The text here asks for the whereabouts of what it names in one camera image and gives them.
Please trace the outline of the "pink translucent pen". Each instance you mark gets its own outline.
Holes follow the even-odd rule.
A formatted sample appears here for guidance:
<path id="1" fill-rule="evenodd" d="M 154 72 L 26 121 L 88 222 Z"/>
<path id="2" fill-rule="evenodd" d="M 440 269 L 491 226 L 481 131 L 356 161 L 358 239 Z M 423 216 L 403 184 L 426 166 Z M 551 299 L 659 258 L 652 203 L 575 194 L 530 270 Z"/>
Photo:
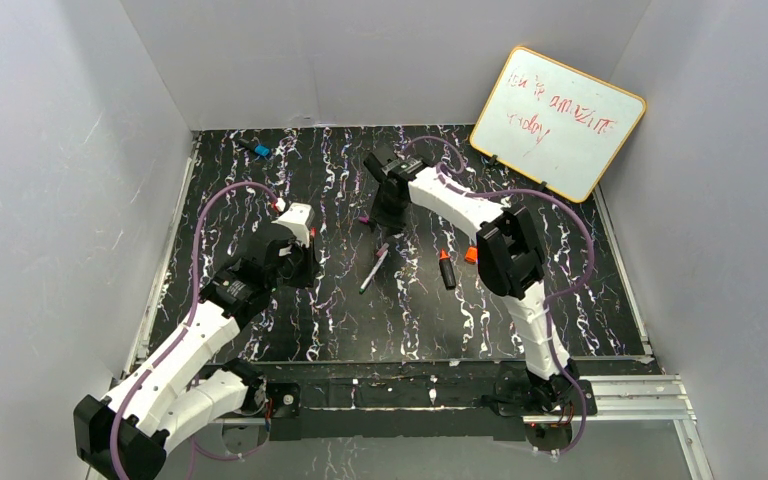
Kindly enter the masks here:
<path id="1" fill-rule="evenodd" d="M 388 243 L 384 243 L 384 244 L 383 244 L 383 245 L 382 245 L 382 246 L 381 246 L 381 247 L 380 247 L 380 248 L 379 248 L 379 249 L 376 251 L 376 253 L 375 253 L 375 256 L 376 256 L 377 258 L 381 258 L 382 256 L 384 256 L 384 255 L 385 255 L 385 254 L 388 252 L 388 250 L 389 250 L 389 247 L 390 247 L 390 245 L 389 245 Z"/>

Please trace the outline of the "white green-tipped pen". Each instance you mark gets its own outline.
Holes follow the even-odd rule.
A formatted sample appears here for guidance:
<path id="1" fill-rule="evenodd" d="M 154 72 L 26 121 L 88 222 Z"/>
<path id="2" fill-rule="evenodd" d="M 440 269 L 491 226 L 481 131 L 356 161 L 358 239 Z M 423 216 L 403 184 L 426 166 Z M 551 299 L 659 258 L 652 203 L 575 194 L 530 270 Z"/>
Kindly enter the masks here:
<path id="1" fill-rule="evenodd" d="M 371 284 L 371 282 L 372 282 L 374 276 L 376 275 L 376 273 L 380 270 L 381 265 L 382 265 L 382 263 L 383 263 L 383 261 L 385 259 L 386 259 L 386 254 L 381 254 L 381 255 L 378 256 L 375 264 L 373 265 L 373 267 L 371 268 L 370 272 L 364 278 L 364 280 L 362 281 L 362 283 L 361 283 L 361 285 L 359 287 L 359 293 L 360 294 L 364 294 L 366 292 L 366 290 L 369 288 L 369 285 Z"/>

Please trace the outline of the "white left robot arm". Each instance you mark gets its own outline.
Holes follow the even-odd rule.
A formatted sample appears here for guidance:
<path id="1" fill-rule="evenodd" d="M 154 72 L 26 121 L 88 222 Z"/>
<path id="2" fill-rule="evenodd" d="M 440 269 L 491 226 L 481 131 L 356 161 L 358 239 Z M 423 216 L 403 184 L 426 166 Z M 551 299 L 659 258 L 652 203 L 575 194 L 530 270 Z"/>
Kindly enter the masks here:
<path id="1" fill-rule="evenodd" d="M 73 411 L 80 460 L 107 479 L 154 479 L 167 455 L 211 421 L 234 411 L 267 417 L 264 375 L 232 359 L 206 379 L 208 361 L 271 303 L 281 287 L 312 287 L 315 229 L 284 214 L 259 227 L 243 252 L 204 286 L 195 314 L 127 379 Z"/>

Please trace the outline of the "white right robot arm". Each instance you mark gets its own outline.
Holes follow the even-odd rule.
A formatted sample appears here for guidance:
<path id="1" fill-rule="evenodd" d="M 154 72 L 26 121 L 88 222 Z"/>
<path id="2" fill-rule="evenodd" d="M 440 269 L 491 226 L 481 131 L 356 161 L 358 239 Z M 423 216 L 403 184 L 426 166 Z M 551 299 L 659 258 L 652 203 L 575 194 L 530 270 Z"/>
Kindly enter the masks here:
<path id="1" fill-rule="evenodd" d="M 369 221 L 391 234 L 404 230 L 406 211 L 422 207 L 471 238 L 484 288 L 500 298 L 521 340 L 529 409 L 550 411 L 587 398 L 574 362 L 549 317 L 545 252 L 528 209 L 505 207 L 438 170 L 427 159 L 401 159 L 389 147 L 366 154 L 363 165 L 378 184 Z"/>

